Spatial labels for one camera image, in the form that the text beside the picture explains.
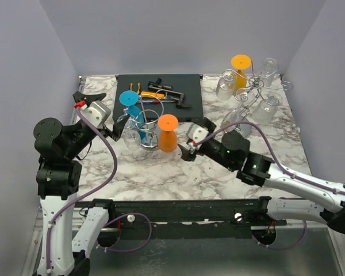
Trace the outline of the orange plastic goblet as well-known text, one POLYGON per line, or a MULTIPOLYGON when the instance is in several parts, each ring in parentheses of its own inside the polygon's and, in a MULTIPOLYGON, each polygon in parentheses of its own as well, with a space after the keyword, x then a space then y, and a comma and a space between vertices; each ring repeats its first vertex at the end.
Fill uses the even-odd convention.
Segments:
POLYGON ((158 127, 161 130, 158 137, 159 149, 163 152, 175 151, 178 146, 178 138, 175 133, 178 119, 172 114, 164 114, 158 119, 158 127))

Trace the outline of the blue plastic goblet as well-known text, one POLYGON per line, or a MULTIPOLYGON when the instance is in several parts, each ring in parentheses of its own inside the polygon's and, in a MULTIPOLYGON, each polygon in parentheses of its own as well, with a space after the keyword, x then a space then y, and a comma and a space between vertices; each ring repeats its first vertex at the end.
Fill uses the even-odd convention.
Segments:
POLYGON ((126 115, 130 115, 128 121, 124 125, 124 129, 138 131, 140 140, 143 141, 145 139, 145 132, 141 131, 141 129, 144 129, 143 126, 145 125, 145 119, 144 116, 140 114, 141 109, 136 106, 139 102, 137 92, 126 90, 120 94, 119 101, 120 104, 125 106, 125 109, 124 114, 120 116, 118 120, 122 120, 126 115))

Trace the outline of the clear stemmed glass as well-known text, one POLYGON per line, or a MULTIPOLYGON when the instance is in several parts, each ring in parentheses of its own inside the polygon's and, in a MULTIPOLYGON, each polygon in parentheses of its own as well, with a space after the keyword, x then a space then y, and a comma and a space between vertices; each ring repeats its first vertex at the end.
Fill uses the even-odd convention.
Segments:
POLYGON ((125 113, 121 115, 116 122, 121 122, 128 116, 129 118, 126 120, 123 128, 122 138, 127 149, 130 151, 136 151, 140 148, 141 137, 139 131, 137 130, 135 116, 125 113))

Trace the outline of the yellow plastic goblet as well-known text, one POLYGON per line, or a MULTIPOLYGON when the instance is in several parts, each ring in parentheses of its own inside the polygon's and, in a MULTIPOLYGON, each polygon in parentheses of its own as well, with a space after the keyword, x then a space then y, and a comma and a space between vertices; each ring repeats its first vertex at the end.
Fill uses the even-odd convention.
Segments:
POLYGON ((237 76, 236 90, 246 87, 247 78, 244 70, 251 67, 251 58, 243 54, 235 55, 231 60, 231 65, 235 69, 235 74, 237 76))

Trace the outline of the ribbed clear wine glass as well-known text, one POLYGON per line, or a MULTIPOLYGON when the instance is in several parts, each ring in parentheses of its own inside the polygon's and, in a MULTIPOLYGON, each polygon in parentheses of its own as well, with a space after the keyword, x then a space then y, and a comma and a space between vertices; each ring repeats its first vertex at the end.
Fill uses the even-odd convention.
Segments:
POLYGON ((262 67, 260 69, 260 80, 263 83, 263 87, 271 87, 278 69, 279 65, 275 59, 268 57, 262 61, 262 67))

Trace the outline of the tall chrome glass rack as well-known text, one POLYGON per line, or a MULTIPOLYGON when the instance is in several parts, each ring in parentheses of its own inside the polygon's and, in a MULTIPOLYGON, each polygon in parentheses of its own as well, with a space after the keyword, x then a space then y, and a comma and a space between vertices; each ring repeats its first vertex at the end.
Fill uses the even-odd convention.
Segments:
POLYGON ((248 86, 235 90, 233 96, 239 104, 224 117, 221 123, 225 133, 234 130, 244 138, 248 137, 252 129, 252 126, 247 124, 248 115, 251 115, 254 122, 259 125, 272 121, 283 102, 277 89, 270 87, 278 69, 277 61, 267 58, 262 62, 259 70, 248 80, 248 86))

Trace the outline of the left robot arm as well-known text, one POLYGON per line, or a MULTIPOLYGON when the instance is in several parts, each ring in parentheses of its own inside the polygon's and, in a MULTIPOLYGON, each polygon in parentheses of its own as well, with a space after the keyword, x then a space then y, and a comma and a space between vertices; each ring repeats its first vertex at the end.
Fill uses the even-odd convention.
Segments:
POLYGON ((43 212, 43 243, 36 275, 88 275, 90 251, 102 227, 115 223, 112 200, 97 200, 93 213, 72 238, 74 205, 77 202, 82 165, 76 160, 79 153, 96 136, 118 141, 127 119, 105 125, 110 109, 102 103, 105 94, 84 95, 77 91, 73 98, 75 110, 81 118, 73 125, 64 126, 55 118, 39 121, 34 130, 34 147, 40 154, 36 175, 38 195, 43 212))

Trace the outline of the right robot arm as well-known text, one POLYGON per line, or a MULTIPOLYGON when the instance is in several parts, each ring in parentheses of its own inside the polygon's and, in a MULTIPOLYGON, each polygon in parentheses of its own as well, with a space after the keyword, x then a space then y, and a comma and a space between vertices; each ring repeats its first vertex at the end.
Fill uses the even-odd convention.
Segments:
POLYGON ((268 187, 293 194, 294 198, 265 198, 264 205, 253 211, 254 221, 266 225, 286 219, 315 221, 345 234, 345 183, 303 174, 281 164, 272 147, 271 157, 250 150, 250 141, 239 132, 215 129, 207 118, 188 129, 186 145, 180 145, 185 161, 206 156, 237 179, 251 186, 268 187))

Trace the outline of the dark grey tray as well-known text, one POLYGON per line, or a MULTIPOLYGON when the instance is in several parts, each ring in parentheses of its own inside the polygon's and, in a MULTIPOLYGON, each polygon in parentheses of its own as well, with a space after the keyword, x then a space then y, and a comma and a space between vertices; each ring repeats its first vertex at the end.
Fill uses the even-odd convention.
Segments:
POLYGON ((185 94, 185 104, 191 109, 178 109, 174 103, 164 103, 164 113, 173 114, 180 122, 190 122, 195 118, 203 118, 203 104, 200 74, 122 74, 117 77, 117 89, 114 100, 112 118, 118 119, 123 114, 123 106, 119 102, 122 92, 129 90, 133 84, 133 91, 147 91, 148 82, 162 79, 162 85, 170 85, 174 91, 185 94))

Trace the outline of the red blue screwdriver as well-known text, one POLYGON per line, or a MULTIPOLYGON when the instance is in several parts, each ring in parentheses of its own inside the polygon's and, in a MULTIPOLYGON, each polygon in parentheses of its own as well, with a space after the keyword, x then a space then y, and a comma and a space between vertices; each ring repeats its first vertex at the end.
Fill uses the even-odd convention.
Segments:
POLYGON ((170 100, 170 99, 163 99, 163 100, 159 100, 159 99, 144 99, 144 100, 139 100, 138 101, 139 104, 166 104, 166 103, 176 103, 175 100, 170 100))

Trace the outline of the dark metal T tool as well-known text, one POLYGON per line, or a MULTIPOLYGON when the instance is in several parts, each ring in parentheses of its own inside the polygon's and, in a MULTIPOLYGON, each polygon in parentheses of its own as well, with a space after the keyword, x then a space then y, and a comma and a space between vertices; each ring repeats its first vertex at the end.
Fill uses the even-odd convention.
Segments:
POLYGON ((149 81, 148 85, 153 86, 153 87, 157 87, 159 89, 167 89, 167 90, 171 90, 173 88, 170 85, 162 85, 162 79, 161 78, 158 78, 155 82, 149 81))

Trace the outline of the black mounting base rail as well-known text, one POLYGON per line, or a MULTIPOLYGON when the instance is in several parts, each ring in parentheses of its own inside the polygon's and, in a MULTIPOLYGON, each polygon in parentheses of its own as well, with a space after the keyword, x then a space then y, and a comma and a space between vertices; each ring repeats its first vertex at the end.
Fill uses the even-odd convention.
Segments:
POLYGON ((99 237, 109 241, 119 233, 122 240, 151 239, 250 239, 251 227, 269 226, 270 197, 239 200, 92 200, 77 208, 101 206, 111 209, 108 220, 120 217, 121 229, 113 223, 99 237))

